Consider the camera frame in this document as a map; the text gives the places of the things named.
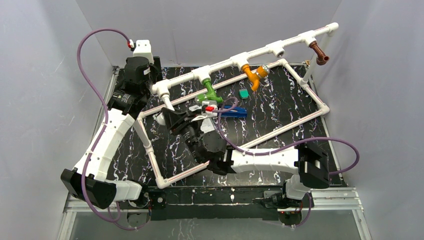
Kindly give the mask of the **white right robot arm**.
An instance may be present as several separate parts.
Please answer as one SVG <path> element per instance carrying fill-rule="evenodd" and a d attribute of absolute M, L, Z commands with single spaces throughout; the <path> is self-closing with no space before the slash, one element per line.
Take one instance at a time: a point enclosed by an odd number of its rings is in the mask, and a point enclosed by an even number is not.
<path fill-rule="evenodd" d="M 328 156 L 321 148 L 305 141 L 285 150 L 232 146 L 216 129 L 201 129 L 218 112 L 212 106 L 187 111 L 161 109 L 169 133 L 182 137 L 193 159 L 217 175 L 248 171 L 290 173 L 281 194 L 288 207 L 295 207 L 311 189 L 329 188 Z"/>

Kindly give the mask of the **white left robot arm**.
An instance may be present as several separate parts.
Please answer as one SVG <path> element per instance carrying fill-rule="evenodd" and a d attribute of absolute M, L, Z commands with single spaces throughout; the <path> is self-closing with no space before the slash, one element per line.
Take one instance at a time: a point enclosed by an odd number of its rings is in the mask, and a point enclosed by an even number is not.
<path fill-rule="evenodd" d="M 72 169 L 64 169 L 60 179 L 75 198 L 88 197 L 95 207 L 108 208 L 113 202 L 130 200 L 137 208 L 149 203 L 149 194 L 135 180 L 108 180 L 108 169 L 127 131 L 149 102 L 150 86 L 163 80 L 161 60 L 154 56 L 128 57 L 119 70 L 107 103 L 108 120 L 103 120 L 88 149 Z"/>

